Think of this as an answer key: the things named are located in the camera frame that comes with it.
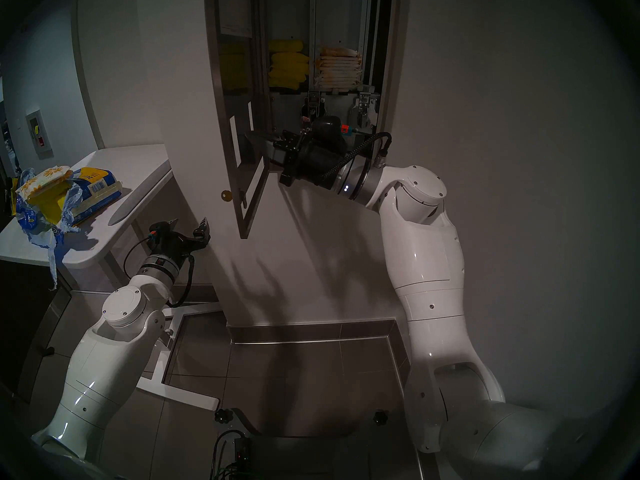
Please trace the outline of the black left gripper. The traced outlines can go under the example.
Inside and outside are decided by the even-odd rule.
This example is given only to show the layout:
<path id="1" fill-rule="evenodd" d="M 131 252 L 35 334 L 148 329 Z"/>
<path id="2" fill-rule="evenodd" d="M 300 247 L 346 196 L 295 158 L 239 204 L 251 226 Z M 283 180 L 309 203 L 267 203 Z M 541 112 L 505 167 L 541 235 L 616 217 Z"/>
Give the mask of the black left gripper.
<path id="1" fill-rule="evenodd" d="M 209 223 L 204 217 L 194 231 L 193 237 L 175 232 L 178 219 L 166 222 L 167 230 L 150 232 L 150 254 L 168 257 L 175 264 L 183 264 L 195 251 L 203 250 L 211 238 Z"/>

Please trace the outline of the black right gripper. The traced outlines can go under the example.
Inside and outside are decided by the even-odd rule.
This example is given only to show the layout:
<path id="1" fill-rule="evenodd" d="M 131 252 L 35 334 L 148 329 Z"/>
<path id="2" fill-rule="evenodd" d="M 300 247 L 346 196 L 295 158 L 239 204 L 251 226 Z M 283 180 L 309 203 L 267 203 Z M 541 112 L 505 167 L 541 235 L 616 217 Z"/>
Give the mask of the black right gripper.
<path id="1" fill-rule="evenodd" d="M 279 183 L 291 187 L 297 180 L 312 184 L 334 184 L 338 170 L 323 177 L 348 152 L 348 144 L 341 134 L 321 138 L 313 134 L 299 134 L 283 130 L 273 141 L 273 156 L 284 157 Z"/>

